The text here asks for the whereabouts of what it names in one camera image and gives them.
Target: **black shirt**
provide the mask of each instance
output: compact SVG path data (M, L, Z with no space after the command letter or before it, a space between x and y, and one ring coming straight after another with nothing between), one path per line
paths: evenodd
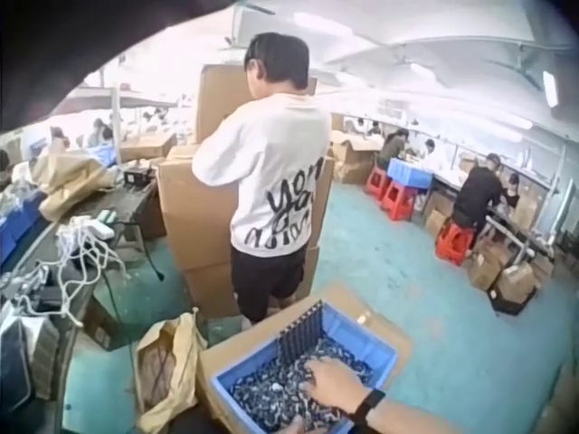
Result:
M500 180L487 167L474 167L456 197L454 210L470 224L479 222L487 215L489 203L498 205L502 190Z
M503 197L505 198L505 200L507 201L507 205L510 206L511 208L517 208L517 204L518 204L518 199L520 198L520 196L517 194L515 194L514 196L509 196L508 195L508 189L507 188L503 188L503 193L502 193Z

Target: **painted floor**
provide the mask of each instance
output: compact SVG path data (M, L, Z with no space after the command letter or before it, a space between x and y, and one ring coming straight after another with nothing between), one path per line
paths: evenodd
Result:
M332 188L320 246L314 290L343 281L413 339L413 356L389 392L393 399L432 411L467 433L531 430L559 366L572 355L579 310L570 276L558 271L518 317L495 316L464 269L436 259L422 225L390 222L358 188L339 184ZM191 306L164 241L153 256L164 282L141 264L116 292L135 337ZM100 296L106 306L106 292ZM211 324L210 341L237 327L235 319ZM128 348L104 353L77 345L66 401L67 429L130 432L135 404Z

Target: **ceiling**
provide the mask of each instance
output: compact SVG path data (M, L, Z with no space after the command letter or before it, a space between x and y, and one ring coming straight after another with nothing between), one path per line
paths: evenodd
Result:
M273 14L256 12L252 6ZM317 23L313 29L299 26L295 13L331 20L351 32ZM308 43L312 71L320 82L318 93L333 92L331 98L358 98L365 90L373 97L400 101L401 107L408 102L444 106L497 121L516 115L534 123L530 131L521 131L531 141L557 135L579 142L579 92L569 93L566 80L565 92L571 96L565 104L560 101L549 108L541 89L543 71L557 80L576 77L579 45L566 22L538 0L248 0L182 24L178 32L194 49L183 51L182 45L174 44L180 67L173 70L183 71L186 61L217 50L228 54L225 37L242 55L256 33L294 34ZM150 46L165 56L172 50L166 42ZM495 63L515 66L525 59L530 59L528 79ZM429 68L436 80L415 73L410 62ZM170 69L167 64L168 60L157 63L164 74Z

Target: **neck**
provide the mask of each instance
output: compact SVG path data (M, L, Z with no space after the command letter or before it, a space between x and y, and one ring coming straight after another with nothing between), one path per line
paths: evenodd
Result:
M283 81L281 83L272 83L269 86L267 96L270 97L271 95L275 95L276 93L286 93L289 95L303 96L303 95L308 94L308 90L296 89L296 87L292 83L290 83L289 81Z

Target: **black shorts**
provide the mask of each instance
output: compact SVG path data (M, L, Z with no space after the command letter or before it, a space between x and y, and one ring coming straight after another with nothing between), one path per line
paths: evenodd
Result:
M232 247L232 283L242 315L259 323L270 297L290 298L304 279L308 244L285 256L260 258Z

